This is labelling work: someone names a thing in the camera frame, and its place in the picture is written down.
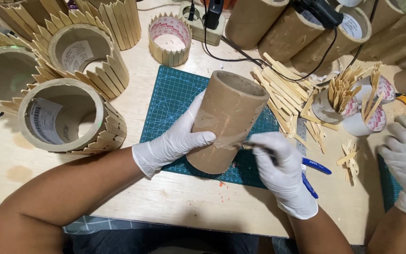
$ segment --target blue pliers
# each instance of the blue pliers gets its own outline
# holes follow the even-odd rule
[[[329,169],[327,169],[327,168],[326,168],[325,166],[323,166],[323,165],[320,165],[319,163],[315,162],[314,160],[310,160],[310,159],[303,158],[302,164],[303,164],[303,165],[307,165],[308,167],[311,167],[311,168],[313,168],[313,169],[317,169],[317,170],[319,170],[319,171],[321,171],[321,172],[324,172],[324,173],[326,173],[327,175],[331,175],[331,174],[332,174],[332,172],[331,172]],[[302,179],[303,179],[303,184],[306,186],[306,188],[307,188],[308,191],[311,193],[311,195],[312,195],[314,198],[316,198],[316,199],[319,198],[319,196],[318,196],[317,193],[314,191],[314,189],[313,189],[313,187],[311,186],[311,184],[309,184],[308,179],[306,178],[305,174],[303,174],[303,172],[302,172]]]

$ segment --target person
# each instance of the person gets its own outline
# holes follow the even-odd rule
[[[65,240],[61,227],[92,211],[135,180],[154,177],[162,166],[193,148],[210,145],[216,139],[214,133],[190,132],[203,95],[204,92],[198,95],[159,138],[57,166],[11,194],[0,205],[0,254],[62,253]],[[406,117],[397,120],[400,124],[390,127],[393,136],[386,139],[386,147],[382,147],[380,153],[403,190],[395,207],[375,230],[368,247],[371,254],[406,254]],[[279,208],[289,216],[298,251],[301,254],[353,253],[342,232],[303,185],[302,157],[285,137],[279,132],[261,133],[252,135],[249,143],[254,145],[262,182],[276,196]],[[133,241],[125,237],[105,245],[116,247],[117,251],[94,248],[87,253],[136,253],[126,251],[131,244]],[[189,250],[196,246],[174,253],[198,253]]]

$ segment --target wooden table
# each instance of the wooden table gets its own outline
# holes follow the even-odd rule
[[[142,38],[134,48],[121,53],[128,66],[130,81],[126,91],[111,103],[127,123],[128,136],[123,147],[129,147],[140,139],[159,67],[148,49],[147,27],[150,19],[159,13],[177,13],[179,9],[179,4],[166,3],[166,0],[138,3]],[[223,42],[218,47],[208,47],[218,57],[242,57]],[[247,52],[252,57],[259,57],[256,50]],[[348,63],[350,59],[351,56],[343,61]],[[223,69],[252,79],[250,73],[254,66],[246,61],[229,63],[212,59],[203,51],[203,44],[193,40],[189,59],[177,68],[206,77],[210,77],[215,70]],[[383,70],[385,76],[392,80],[398,68],[386,66]],[[393,102],[385,108],[395,112],[398,106],[399,102]],[[358,141],[360,175],[353,187],[344,181],[345,169],[336,166],[336,160],[343,157],[341,141],[345,143],[353,137],[343,128],[338,132],[326,129],[326,133],[326,154],[321,153],[308,134],[308,143],[313,152],[308,152],[307,157],[327,166],[333,174],[327,176],[310,169],[307,176],[320,197],[319,205],[341,228],[349,242],[363,244],[384,214],[374,150],[386,133]],[[33,177],[77,158],[79,156],[58,155],[35,148],[21,136],[17,118],[4,115],[0,118],[0,203]],[[161,172],[152,180],[139,180],[108,200],[92,215],[250,234],[292,236],[286,215],[277,207],[275,197],[268,190],[233,183],[221,184],[216,180],[169,172]]]

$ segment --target barcode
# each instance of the barcode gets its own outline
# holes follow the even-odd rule
[[[54,142],[51,141],[51,139],[49,139],[49,138],[45,135],[45,133],[43,132],[42,126],[40,125],[40,118],[39,118],[40,109],[41,109],[40,107],[35,107],[35,108],[34,108],[34,125],[35,125],[35,128],[36,128],[36,130],[38,131],[38,134],[40,134],[40,136],[41,136],[44,140],[46,140],[47,142],[49,142],[49,143],[51,143],[51,144],[54,144]]]

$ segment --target cutting mat grid lines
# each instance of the cutting mat grid lines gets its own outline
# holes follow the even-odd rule
[[[209,78],[179,71],[167,66],[160,66],[157,73],[153,94],[145,119],[140,142],[151,141],[161,136],[189,108],[189,105],[209,82]],[[249,133],[278,131],[279,124],[268,107],[262,111]],[[254,155],[251,151],[240,150],[230,168],[218,175],[206,174],[194,168],[182,157],[162,170],[193,175],[201,178],[265,188],[259,179]]]

